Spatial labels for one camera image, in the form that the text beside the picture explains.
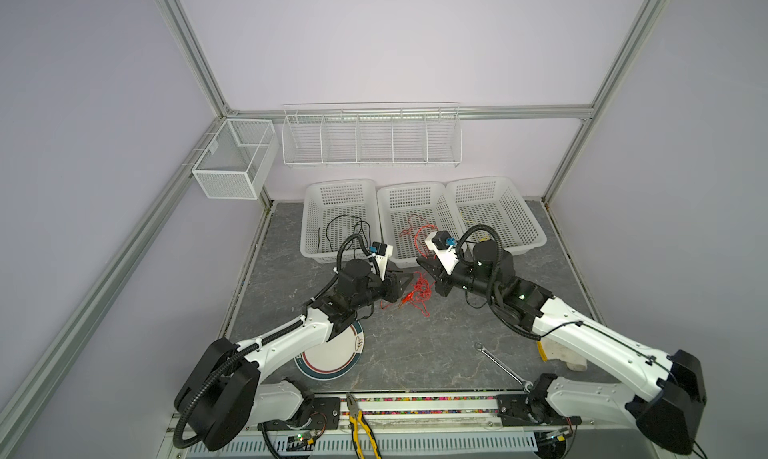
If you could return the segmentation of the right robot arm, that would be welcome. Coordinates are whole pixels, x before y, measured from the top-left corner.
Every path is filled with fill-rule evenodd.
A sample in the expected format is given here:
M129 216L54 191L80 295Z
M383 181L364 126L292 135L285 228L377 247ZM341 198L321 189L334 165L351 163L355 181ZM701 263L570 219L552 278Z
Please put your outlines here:
M430 233L429 253L418 264L447 296L454 289L482 298L514 333L549 339L609 373L601 386L543 374L528 395L531 414L541 419L581 416L635 427L655 445L677 455L694 453L707 394L701 361L679 350L667 353L627 338L580 313L550 290L519 277L512 255L495 241L479 242L466 259L461 239Z

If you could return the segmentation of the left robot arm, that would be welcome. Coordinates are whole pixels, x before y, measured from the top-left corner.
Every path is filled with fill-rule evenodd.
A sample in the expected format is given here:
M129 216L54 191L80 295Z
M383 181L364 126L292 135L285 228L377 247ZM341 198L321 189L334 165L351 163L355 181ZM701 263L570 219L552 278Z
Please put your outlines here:
M332 279L287 323L251 339L213 341L175 400L177 449L202 443L216 451L251 420L290 422L310 399L289 380L266 378L305 351L335 339L358 319L361 308L395 303L412 281L410 274L354 259L337 266Z

